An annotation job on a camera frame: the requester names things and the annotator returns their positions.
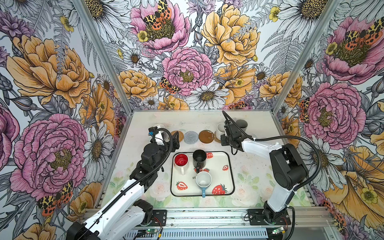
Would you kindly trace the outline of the grey mug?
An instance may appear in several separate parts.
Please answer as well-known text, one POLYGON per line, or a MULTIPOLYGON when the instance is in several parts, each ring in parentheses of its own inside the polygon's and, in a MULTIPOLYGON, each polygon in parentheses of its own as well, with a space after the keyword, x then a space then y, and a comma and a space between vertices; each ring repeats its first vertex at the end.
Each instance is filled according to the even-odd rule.
POLYGON ((248 127, 248 122, 243 119, 236 120, 236 124, 245 132, 248 127))

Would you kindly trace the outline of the cork paw print coaster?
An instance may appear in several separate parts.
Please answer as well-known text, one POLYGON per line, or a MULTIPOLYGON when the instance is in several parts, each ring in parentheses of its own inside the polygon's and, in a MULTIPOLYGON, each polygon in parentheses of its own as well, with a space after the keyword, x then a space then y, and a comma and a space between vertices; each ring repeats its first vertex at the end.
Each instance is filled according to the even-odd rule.
POLYGON ((217 143, 221 143, 221 132, 215 132, 214 133, 214 135, 215 135, 215 141, 217 142, 217 143))

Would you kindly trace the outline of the glossy brown wooden coaster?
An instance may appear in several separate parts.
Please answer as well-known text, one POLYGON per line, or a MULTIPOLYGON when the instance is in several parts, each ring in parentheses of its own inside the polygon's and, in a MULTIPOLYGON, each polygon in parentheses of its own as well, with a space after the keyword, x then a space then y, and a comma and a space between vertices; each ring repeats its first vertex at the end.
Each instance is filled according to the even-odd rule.
POLYGON ((210 144, 214 141, 215 135, 212 131, 203 130, 199 133, 199 140, 204 144, 210 144))

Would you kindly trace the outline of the red interior mug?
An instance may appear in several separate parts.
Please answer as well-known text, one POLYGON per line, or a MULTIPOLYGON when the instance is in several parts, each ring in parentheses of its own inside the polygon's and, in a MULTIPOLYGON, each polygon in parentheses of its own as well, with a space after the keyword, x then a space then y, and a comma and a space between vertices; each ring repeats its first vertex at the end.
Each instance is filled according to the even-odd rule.
POLYGON ((185 175, 189 166, 189 157, 186 154, 177 154, 174 157, 174 167, 181 175, 185 175))

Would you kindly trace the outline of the woven rattan coaster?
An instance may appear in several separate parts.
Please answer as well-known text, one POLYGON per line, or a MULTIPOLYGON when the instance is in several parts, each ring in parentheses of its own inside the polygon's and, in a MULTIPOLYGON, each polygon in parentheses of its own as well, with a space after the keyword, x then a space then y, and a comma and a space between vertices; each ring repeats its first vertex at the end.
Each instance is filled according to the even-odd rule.
POLYGON ((176 133, 178 133, 179 142, 181 143, 184 140, 184 134, 181 131, 172 131, 171 134, 174 136, 176 133))

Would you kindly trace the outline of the black mug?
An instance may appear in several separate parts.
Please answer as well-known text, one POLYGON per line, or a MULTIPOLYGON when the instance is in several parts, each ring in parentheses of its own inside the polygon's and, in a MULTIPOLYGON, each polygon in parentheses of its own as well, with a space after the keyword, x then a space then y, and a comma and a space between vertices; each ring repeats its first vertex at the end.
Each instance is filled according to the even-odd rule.
POLYGON ((207 154, 204 150, 196 150, 193 152, 194 170, 198 174, 206 166, 207 154))

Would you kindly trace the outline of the grey crochet coaster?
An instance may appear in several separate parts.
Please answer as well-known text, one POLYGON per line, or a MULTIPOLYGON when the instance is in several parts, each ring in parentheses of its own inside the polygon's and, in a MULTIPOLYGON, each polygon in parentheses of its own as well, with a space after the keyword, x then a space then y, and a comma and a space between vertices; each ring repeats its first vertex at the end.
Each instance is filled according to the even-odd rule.
POLYGON ((199 140, 199 134, 194 131, 188 131, 184 134, 184 142, 188 145, 193 145, 199 140))

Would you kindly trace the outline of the white mug blue handle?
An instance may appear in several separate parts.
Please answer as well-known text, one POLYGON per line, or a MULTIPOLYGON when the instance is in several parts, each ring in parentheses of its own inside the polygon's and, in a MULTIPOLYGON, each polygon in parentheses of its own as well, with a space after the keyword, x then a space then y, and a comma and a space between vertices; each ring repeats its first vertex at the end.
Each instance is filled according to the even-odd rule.
POLYGON ((196 176, 196 184, 202 191, 202 198, 206 197, 206 190, 212 183, 212 176, 208 172, 200 172, 196 176))

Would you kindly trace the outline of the white mug purple handle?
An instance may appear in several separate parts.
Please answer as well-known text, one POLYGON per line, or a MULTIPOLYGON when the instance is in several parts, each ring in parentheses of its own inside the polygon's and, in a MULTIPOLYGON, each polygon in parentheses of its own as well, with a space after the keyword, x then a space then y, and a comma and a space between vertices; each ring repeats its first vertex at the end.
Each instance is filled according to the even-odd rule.
MULTIPOLYGON (((163 124, 156 124, 155 127, 157 129, 159 128, 165 128, 163 124)), ((160 143, 162 140, 168 141, 169 140, 169 135, 165 133, 164 131, 160 131, 155 135, 155 140, 156 142, 160 143)))

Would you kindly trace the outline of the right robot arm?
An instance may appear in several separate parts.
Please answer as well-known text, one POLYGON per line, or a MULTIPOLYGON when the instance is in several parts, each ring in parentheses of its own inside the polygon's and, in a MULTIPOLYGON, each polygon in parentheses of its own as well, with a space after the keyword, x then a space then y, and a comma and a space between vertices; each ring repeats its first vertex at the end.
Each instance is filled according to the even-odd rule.
POLYGON ((286 215, 289 203, 299 188, 299 184, 308 176, 309 171, 297 148, 288 143, 272 144, 280 137, 256 139, 243 133, 233 122, 225 121, 225 134, 221 135, 221 145, 230 146, 232 150, 254 154, 271 161, 276 186, 264 204, 259 218, 268 224, 275 224, 286 215))

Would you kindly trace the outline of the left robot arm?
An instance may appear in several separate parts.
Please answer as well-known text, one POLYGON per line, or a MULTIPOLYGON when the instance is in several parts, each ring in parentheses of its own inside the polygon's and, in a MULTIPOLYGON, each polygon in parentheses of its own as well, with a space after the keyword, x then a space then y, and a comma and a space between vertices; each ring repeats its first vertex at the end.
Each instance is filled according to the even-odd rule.
POLYGON ((119 240, 132 228, 147 225, 153 206, 142 195, 155 182, 158 171, 172 152, 180 147, 178 138, 144 147, 141 160, 123 188, 102 209, 84 223, 75 222, 67 231, 68 240, 119 240))

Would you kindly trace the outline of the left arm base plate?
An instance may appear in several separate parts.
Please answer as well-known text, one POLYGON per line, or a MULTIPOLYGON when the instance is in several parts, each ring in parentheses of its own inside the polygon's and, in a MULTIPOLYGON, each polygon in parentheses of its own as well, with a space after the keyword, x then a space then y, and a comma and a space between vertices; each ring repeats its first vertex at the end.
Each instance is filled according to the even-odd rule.
POLYGON ((167 210, 150 210, 142 223, 143 227, 165 227, 167 222, 167 210))

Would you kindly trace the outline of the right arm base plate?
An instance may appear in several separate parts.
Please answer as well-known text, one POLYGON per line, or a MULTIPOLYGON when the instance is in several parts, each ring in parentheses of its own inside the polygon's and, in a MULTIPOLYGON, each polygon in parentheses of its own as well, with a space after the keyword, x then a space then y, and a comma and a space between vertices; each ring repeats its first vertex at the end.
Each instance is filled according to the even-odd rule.
POLYGON ((291 219, 288 211, 282 210, 278 213, 268 209, 248 209, 248 219, 251 226, 256 225, 290 225, 291 219))

